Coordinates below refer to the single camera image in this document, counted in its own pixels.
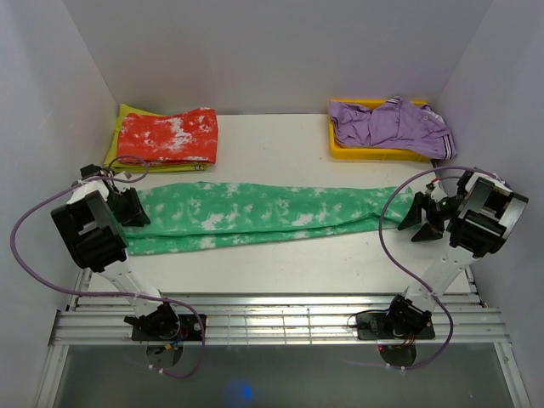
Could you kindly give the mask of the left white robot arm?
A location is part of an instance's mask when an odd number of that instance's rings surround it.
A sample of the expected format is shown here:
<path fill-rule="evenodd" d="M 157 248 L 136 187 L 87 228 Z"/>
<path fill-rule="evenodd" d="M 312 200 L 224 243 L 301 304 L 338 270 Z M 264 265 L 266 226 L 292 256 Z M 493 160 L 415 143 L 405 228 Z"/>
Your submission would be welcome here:
<path fill-rule="evenodd" d="M 133 315 L 125 322 L 150 337 L 170 340 L 181 332 L 179 317 L 155 287 L 139 280 L 128 260 L 124 227 L 145 227 L 150 219 L 136 189 L 118 189 L 113 173 L 94 164 L 80 169 L 70 199 L 51 217 L 76 265 L 105 277 L 128 294 Z"/>

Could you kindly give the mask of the green tie-dye trousers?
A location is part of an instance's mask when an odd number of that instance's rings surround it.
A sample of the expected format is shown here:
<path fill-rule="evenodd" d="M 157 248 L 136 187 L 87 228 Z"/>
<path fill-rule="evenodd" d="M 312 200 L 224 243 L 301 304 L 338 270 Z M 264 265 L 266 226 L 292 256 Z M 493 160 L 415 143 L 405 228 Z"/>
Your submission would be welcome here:
<path fill-rule="evenodd" d="M 197 252 L 395 228 L 414 194 L 248 183 L 178 183 L 141 190 L 150 224 L 126 227 L 132 256 Z"/>

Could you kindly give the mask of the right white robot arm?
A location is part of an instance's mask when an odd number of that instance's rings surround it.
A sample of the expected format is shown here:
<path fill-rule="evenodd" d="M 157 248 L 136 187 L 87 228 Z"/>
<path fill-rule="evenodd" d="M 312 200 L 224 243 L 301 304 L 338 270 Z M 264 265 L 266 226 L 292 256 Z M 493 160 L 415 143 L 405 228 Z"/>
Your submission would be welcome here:
<path fill-rule="evenodd" d="M 498 252 L 511 235 L 529 199 L 496 178 L 465 171 L 456 193 L 433 198 L 434 180 L 414 195 L 399 230 L 418 227 L 413 242 L 445 239 L 442 253 L 422 276 L 394 297 L 383 317 L 383 329 L 393 337 L 416 337 L 431 326 L 438 298 L 477 260 Z"/>

